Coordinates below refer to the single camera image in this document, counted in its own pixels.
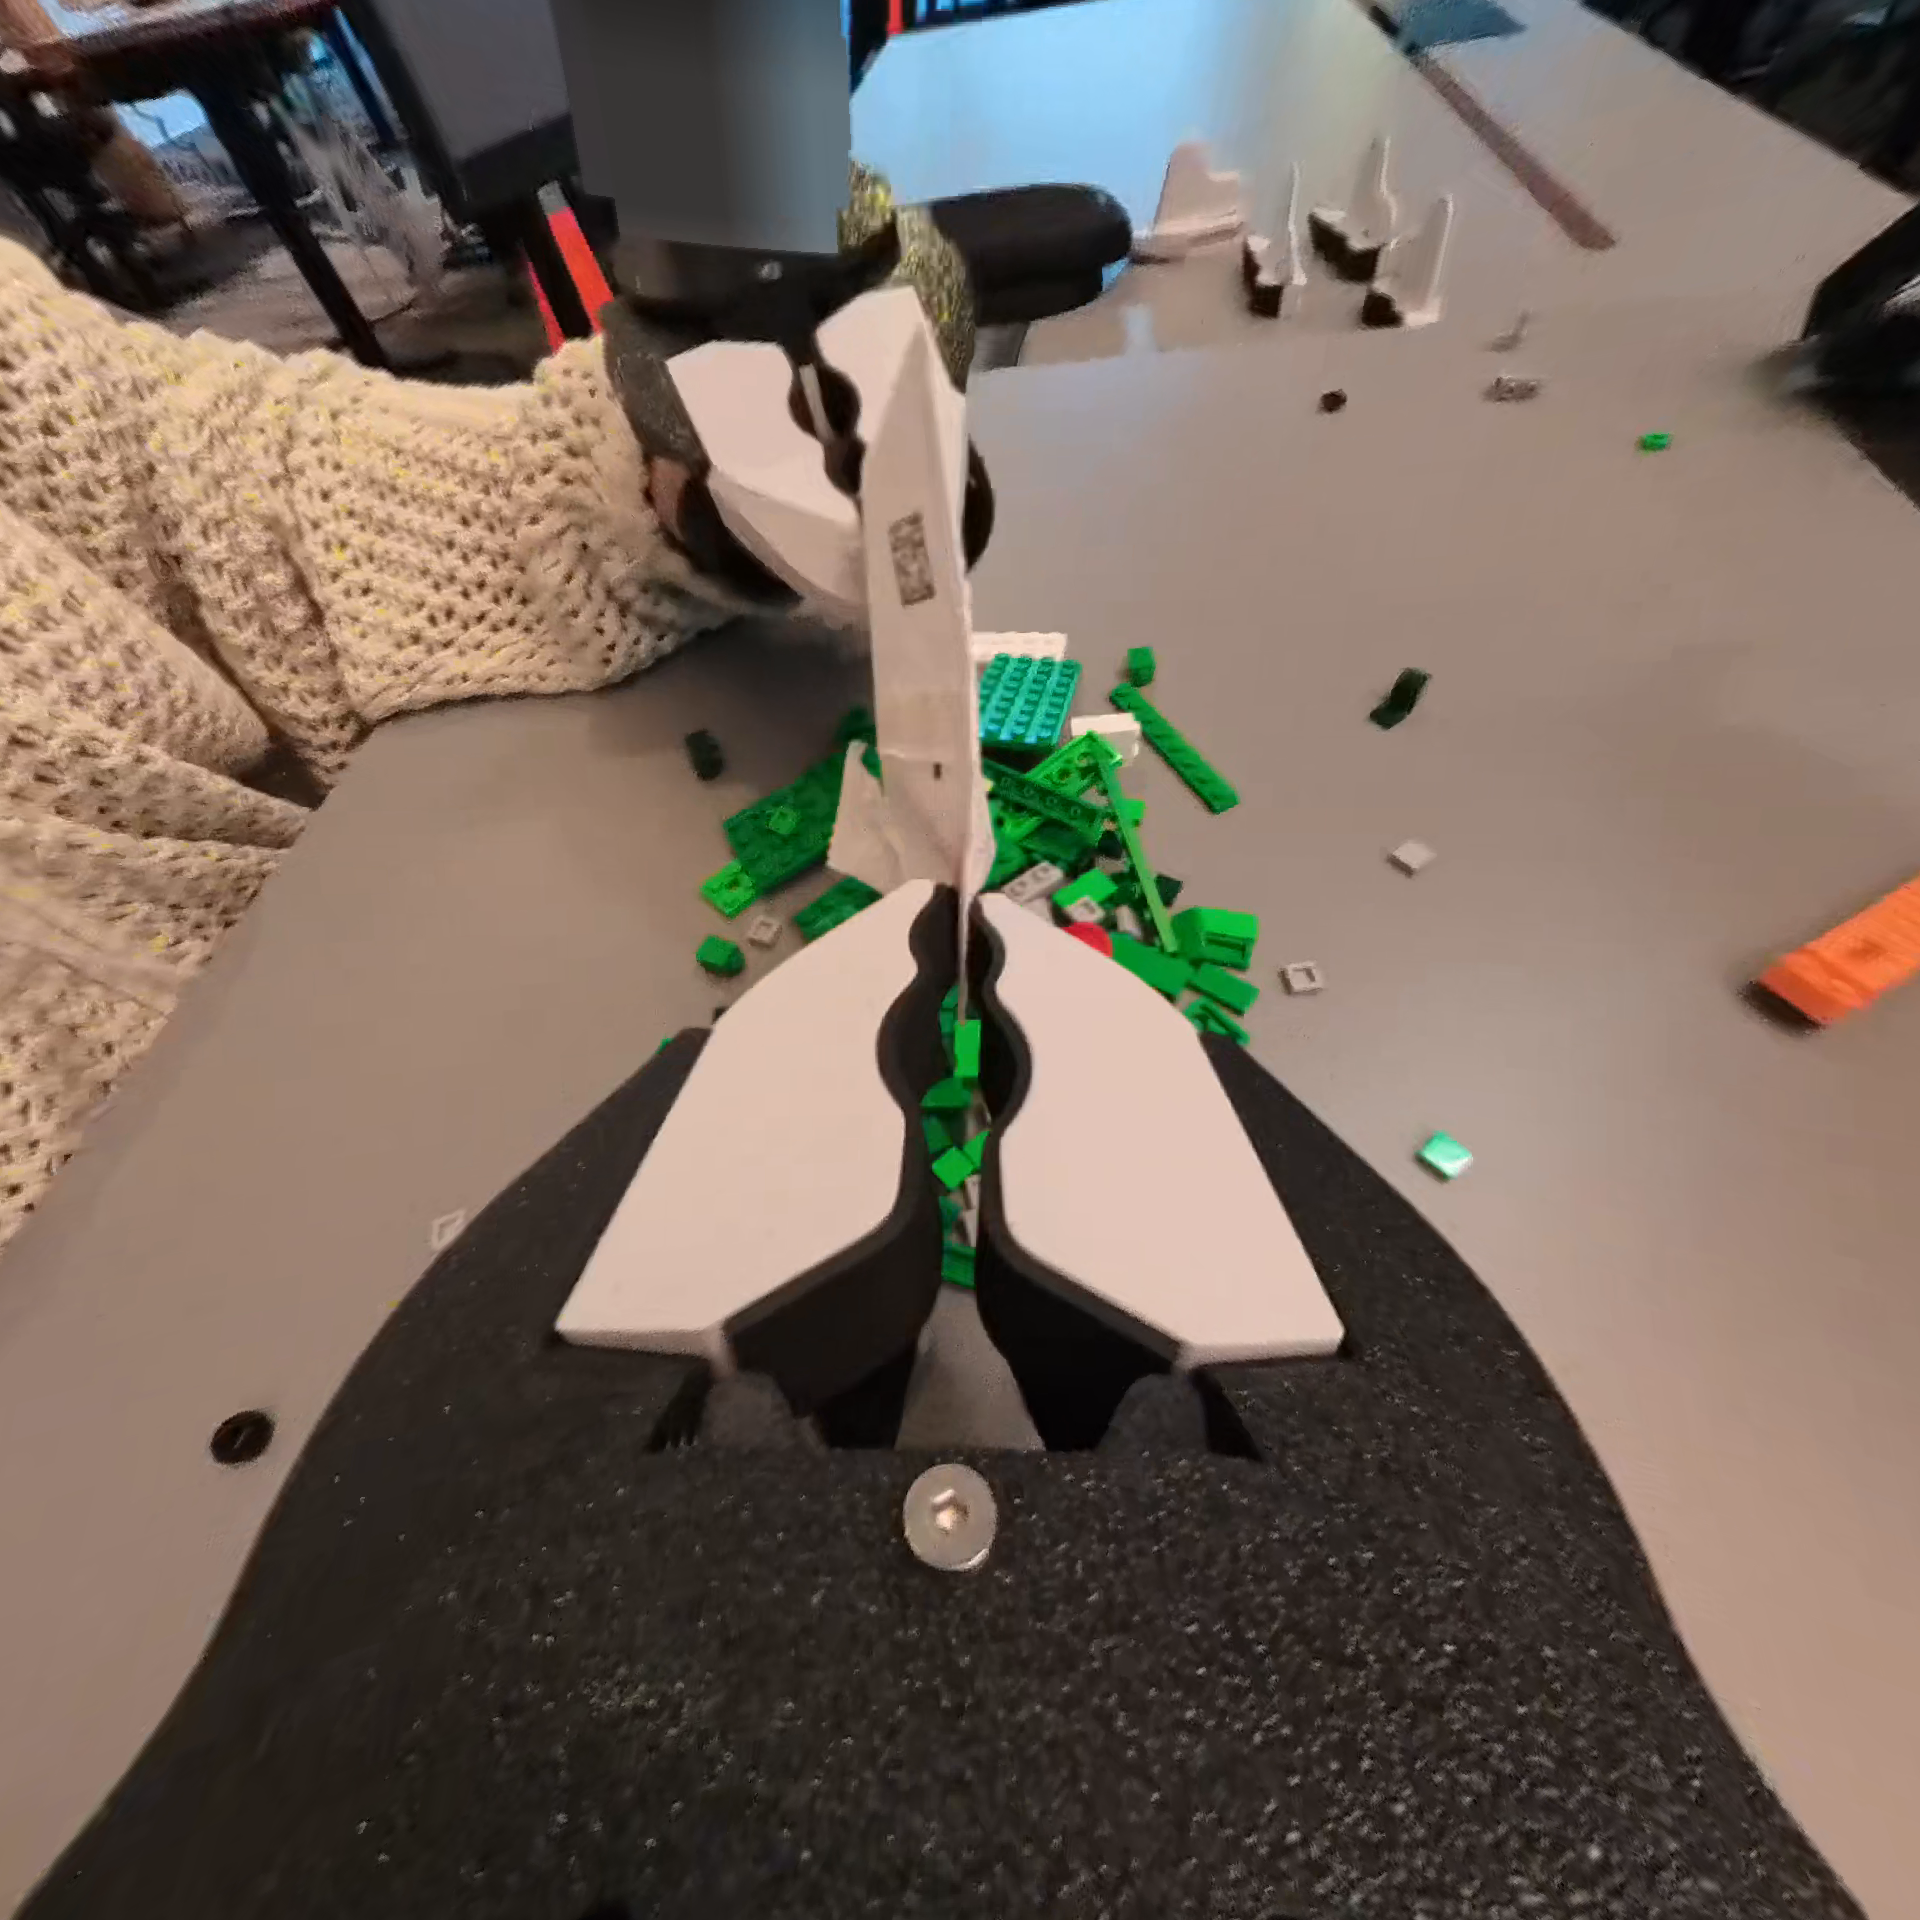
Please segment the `orange brick separator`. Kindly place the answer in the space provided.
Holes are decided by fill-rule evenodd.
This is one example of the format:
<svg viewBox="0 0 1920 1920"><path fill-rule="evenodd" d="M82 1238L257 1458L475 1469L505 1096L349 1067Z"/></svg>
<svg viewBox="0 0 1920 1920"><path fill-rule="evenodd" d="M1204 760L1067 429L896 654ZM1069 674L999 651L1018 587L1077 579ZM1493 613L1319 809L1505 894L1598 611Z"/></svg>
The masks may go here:
<svg viewBox="0 0 1920 1920"><path fill-rule="evenodd" d="M1917 877L1768 964L1751 990L1787 1018L1832 1028L1917 973Z"/></svg>

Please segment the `white paper bag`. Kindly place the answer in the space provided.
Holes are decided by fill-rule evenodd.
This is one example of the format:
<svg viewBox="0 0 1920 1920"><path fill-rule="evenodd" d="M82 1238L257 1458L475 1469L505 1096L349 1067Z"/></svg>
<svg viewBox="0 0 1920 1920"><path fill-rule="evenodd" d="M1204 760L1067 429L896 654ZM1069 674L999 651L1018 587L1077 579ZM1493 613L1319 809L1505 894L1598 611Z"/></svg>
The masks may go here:
<svg viewBox="0 0 1920 1920"><path fill-rule="evenodd" d="M827 870L880 894L926 880L967 909L992 870L996 833L966 575L940 505L885 522L870 630L876 736L843 754Z"/></svg>

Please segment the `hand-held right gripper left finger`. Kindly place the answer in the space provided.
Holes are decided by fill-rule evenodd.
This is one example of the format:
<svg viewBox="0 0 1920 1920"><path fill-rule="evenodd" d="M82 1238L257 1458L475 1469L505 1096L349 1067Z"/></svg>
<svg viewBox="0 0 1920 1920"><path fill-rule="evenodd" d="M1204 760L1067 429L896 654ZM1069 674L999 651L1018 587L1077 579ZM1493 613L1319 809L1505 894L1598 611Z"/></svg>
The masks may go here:
<svg viewBox="0 0 1920 1920"><path fill-rule="evenodd" d="M919 1102L957 958L956 889L908 880L697 1032L555 1337L767 1379L827 1446L896 1448L942 1290Z"/></svg>

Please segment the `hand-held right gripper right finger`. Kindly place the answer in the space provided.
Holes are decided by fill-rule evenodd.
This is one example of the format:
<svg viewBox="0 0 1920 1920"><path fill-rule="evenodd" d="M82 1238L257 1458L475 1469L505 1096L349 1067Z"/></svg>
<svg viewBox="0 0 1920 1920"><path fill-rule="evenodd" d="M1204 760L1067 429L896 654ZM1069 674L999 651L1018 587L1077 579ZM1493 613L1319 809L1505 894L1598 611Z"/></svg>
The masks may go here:
<svg viewBox="0 0 1920 1920"><path fill-rule="evenodd" d="M1211 1043L1118 960L972 903L987 1137L974 1302L1047 1452L1140 1379L1334 1358L1345 1328Z"/></svg>

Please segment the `brown flat strip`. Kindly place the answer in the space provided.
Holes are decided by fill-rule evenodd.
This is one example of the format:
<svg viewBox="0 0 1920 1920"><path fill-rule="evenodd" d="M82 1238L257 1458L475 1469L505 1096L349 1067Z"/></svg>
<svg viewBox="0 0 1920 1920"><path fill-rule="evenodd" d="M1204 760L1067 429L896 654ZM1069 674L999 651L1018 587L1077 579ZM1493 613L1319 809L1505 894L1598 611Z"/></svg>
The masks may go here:
<svg viewBox="0 0 1920 1920"><path fill-rule="evenodd" d="M1619 234L1471 86L1430 51L1402 58L1569 246L1587 254L1619 246Z"/></svg>

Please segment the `person's left hand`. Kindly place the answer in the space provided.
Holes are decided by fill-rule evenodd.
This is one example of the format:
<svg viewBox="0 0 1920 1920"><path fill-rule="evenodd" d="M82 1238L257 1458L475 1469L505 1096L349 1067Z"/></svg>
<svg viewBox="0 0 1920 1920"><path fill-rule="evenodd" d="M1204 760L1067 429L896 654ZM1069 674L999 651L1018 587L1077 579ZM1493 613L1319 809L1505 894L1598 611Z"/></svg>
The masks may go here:
<svg viewBox="0 0 1920 1920"><path fill-rule="evenodd" d="M703 473L664 454L647 454L642 468L662 536L710 586L753 611L793 611L802 605L802 594L727 525Z"/></svg>

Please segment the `pile of green lego pieces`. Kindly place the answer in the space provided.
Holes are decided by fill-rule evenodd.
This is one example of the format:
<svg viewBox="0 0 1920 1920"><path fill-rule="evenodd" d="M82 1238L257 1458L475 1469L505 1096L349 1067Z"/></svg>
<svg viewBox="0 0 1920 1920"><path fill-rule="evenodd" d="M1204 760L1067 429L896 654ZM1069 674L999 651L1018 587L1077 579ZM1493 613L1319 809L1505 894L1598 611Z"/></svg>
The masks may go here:
<svg viewBox="0 0 1920 1920"><path fill-rule="evenodd" d="M974 666L994 851L986 889L1105 949L1202 1036L1248 1043L1259 921L1180 905L1183 884L1145 857L1144 803L1124 786L1124 768L1147 747L1211 814L1238 803L1235 788L1145 693L1158 671L1151 647L1126 654L1104 713L1073 711L1082 663L1062 633L978 633ZM865 770L880 772L873 721L850 708L831 740L795 780L724 822L729 859L699 881L703 901L744 919L741 937L755 948L773 948L784 928L817 940L880 898L873 880L829 856L845 746L858 743Z"/></svg>

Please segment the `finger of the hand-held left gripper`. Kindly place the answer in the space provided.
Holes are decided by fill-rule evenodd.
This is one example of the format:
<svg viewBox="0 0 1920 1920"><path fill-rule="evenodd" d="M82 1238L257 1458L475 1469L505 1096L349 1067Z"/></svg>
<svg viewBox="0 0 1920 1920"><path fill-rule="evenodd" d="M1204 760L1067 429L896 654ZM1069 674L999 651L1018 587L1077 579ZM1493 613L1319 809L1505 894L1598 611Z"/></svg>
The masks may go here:
<svg viewBox="0 0 1920 1920"><path fill-rule="evenodd" d="M904 396L923 399L938 469L957 499L967 495L974 462L963 387L954 384L944 340L911 286L876 286L819 322L819 389L827 409L821 465L836 495L859 495L865 457Z"/></svg>
<svg viewBox="0 0 1920 1920"><path fill-rule="evenodd" d="M806 380L771 341L707 341L668 371L706 456L703 485L731 539L811 605L868 601L859 505L871 398L871 344L819 338L827 438L813 432Z"/></svg>

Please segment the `person's left forearm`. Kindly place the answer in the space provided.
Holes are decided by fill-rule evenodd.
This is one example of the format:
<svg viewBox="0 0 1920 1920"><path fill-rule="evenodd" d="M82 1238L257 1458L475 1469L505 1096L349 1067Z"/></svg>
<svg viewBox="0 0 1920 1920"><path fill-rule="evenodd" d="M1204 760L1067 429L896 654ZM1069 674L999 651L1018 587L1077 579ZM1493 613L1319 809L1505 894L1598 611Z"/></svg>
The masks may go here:
<svg viewBox="0 0 1920 1920"><path fill-rule="evenodd" d="M597 689L744 616L654 512L627 338L420 384L132 320L3 242L3 691L328 786L390 717Z"/></svg>

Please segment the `person's cream knit sweater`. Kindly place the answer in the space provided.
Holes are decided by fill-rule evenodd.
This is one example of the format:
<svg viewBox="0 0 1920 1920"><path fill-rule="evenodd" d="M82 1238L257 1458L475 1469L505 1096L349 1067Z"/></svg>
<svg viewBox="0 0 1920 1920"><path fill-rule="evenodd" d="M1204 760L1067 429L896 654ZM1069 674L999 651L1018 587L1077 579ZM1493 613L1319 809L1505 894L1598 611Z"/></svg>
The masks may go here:
<svg viewBox="0 0 1920 1920"><path fill-rule="evenodd" d="M1 1240L155 1043L309 812L3 701Z"/></svg>

